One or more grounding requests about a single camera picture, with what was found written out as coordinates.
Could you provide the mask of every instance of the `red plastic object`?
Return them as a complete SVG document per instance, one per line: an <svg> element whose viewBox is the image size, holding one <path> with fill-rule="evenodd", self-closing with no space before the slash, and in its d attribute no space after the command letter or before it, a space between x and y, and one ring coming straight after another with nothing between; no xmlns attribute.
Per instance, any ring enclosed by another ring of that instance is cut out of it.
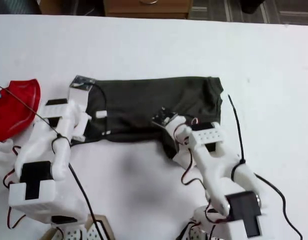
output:
<svg viewBox="0 0 308 240"><path fill-rule="evenodd" d="M37 112L41 89L36 79L11 81L7 89ZM35 114L4 89L0 94L0 142L3 142L26 129Z"/></svg>

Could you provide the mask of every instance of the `white plastic bag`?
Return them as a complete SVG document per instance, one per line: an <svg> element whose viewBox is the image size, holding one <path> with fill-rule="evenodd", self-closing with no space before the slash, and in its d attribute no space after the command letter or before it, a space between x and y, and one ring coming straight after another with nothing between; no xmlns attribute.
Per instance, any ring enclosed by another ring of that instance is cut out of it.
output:
<svg viewBox="0 0 308 240"><path fill-rule="evenodd" d="M0 193L4 190L3 178L14 168L16 156L13 153L13 140L0 142Z"/></svg>

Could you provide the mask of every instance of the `robotic arm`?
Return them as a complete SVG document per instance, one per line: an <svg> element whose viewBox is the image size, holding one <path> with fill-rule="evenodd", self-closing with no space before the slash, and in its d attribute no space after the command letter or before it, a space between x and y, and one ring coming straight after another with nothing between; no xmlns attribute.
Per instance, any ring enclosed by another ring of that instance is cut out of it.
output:
<svg viewBox="0 0 308 240"><path fill-rule="evenodd" d="M202 175L208 205L196 209L192 217L204 233L202 240L213 225L222 228L219 237L226 240L274 239L266 194L246 164L236 169L233 178L244 191L231 195L221 191L221 178L231 178L240 159L227 146L217 122L188 126L184 116L165 108L152 118L152 122L164 128L175 141L179 151L173 160L186 169L193 157Z"/></svg>
<svg viewBox="0 0 308 240"><path fill-rule="evenodd" d="M41 105L37 112L41 118L35 119L17 156L14 168L19 183L10 185L8 203L34 220L60 227L87 220L87 204L69 162L71 140L84 142L91 119L85 112L89 89L70 88L69 100L52 99Z"/></svg>

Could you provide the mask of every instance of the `white mounting plate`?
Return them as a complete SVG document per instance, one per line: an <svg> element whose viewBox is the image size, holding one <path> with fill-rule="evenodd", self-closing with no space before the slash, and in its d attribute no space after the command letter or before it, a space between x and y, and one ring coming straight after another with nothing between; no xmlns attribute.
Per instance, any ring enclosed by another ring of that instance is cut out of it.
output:
<svg viewBox="0 0 308 240"><path fill-rule="evenodd" d="M224 140L222 131L219 128L192 131L189 138L190 145L193 147L217 143Z"/></svg>

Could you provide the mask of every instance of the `drawer handle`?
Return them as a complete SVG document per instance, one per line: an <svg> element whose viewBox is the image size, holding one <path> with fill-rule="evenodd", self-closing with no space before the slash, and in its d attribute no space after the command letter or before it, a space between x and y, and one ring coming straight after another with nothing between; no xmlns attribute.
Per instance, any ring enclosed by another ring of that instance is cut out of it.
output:
<svg viewBox="0 0 308 240"><path fill-rule="evenodd" d="M140 3L142 3L142 4L149 4L149 5L150 5L150 4L156 4L158 1L159 1L159 0L154 0L154 1L148 2L148 1L139 0Z"/></svg>

